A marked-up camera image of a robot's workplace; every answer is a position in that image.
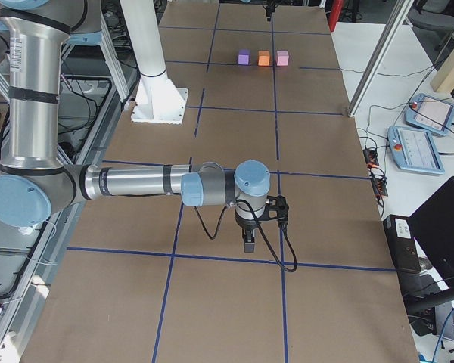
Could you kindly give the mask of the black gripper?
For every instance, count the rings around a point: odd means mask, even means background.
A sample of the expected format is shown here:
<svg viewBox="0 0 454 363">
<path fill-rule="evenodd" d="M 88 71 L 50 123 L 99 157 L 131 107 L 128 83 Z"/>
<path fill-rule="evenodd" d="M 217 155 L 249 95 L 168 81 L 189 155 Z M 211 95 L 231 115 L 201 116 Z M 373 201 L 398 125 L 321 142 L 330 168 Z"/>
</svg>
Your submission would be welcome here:
<svg viewBox="0 0 454 363">
<path fill-rule="evenodd" d="M 259 219 L 244 219 L 240 216 L 236 216 L 235 221 L 242 229 L 244 252 L 253 253 L 255 251 L 255 230 L 258 229 L 261 235 L 264 235 L 261 221 Z"/>
</svg>

